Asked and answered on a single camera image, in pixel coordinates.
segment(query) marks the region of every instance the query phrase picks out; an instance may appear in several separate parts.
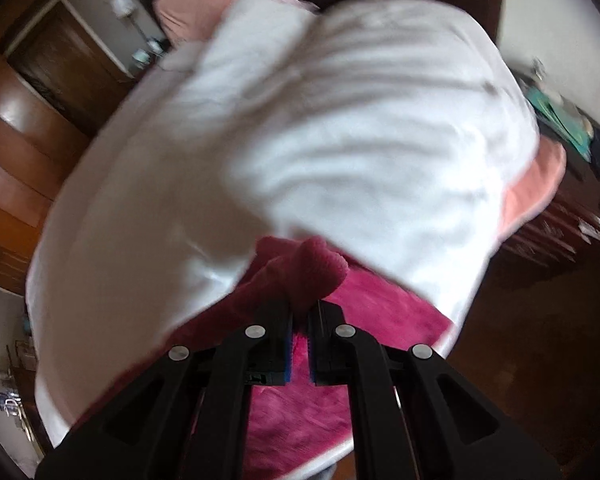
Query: lampshade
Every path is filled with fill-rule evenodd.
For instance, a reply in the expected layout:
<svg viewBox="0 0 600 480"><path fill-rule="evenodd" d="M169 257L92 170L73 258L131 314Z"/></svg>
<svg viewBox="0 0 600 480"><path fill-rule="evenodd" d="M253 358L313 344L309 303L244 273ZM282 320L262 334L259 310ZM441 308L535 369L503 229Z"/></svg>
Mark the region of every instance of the lampshade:
<svg viewBox="0 0 600 480"><path fill-rule="evenodd" d="M131 16L137 9L133 0L111 0L111 10L117 18L126 18Z"/></svg>

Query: lamp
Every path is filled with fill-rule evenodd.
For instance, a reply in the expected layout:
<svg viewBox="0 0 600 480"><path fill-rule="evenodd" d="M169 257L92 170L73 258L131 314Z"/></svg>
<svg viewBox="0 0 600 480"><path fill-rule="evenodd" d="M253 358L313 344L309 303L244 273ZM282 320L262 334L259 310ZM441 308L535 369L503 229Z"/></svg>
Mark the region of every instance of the lamp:
<svg viewBox="0 0 600 480"><path fill-rule="evenodd" d="M116 15L117 19L119 19L119 20L124 20L125 18L128 19L131 22L131 24L134 26L134 28L138 31L138 34L140 34L140 36L142 36L142 39L144 40L144 42L148 44L149 38L144 34L144 32L142 31L142 29L139 27L139 25L136 23L136 20L134 19L134 13L138 9L138 7L133 2L133 0L111 0L110 3L111 3L111 10L113 10L113 13Z"/></svg>

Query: cabinet door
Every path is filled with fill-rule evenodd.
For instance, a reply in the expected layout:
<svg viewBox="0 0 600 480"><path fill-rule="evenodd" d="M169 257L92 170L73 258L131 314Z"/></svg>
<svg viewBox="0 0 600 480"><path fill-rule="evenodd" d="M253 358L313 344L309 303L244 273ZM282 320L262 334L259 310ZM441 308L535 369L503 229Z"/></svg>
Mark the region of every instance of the cabinet door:
<svg viewBox="0 0 600 480"><path fill-rule="evenodd" d="M80 131L94 137L131 88L130 79L58 1L8 58Z"/></svg>
<svg viewBox="0 0 600 480"><path fill-rule="evenodd" d="M0 287L24 293L46 214L89 139L0 56Z"/></svg>

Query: dresser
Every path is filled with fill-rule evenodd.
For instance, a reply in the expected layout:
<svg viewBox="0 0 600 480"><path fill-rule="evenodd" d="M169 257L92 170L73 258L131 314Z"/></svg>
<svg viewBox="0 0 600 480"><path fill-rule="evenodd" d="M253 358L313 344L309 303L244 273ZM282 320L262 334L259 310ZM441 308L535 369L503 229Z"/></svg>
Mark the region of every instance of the dresser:
<svg viewBox="0 0 600 480"><path fill-rule="evenodd" d="M543 135L558 140L548 126L539 126ZM544 211L502 244L497 255L513 264L524 262L529 283L587 261L600 263L600 181L574 148L566 142L562 145L568 165L558 193Z"/></svg>

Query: wooden floor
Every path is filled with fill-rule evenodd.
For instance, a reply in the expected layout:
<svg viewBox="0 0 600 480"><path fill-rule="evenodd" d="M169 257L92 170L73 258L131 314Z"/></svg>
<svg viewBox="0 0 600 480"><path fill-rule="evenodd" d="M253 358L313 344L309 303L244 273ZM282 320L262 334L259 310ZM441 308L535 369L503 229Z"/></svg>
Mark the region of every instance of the wooden floor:
<svg viewBox="0 0 600 480"><path fill-rule="evenodd" d="M567 473L600 437L600 268L531 286L515 272L493 263L448 361ZM349 456L334 478L353 474Z"/></svg>

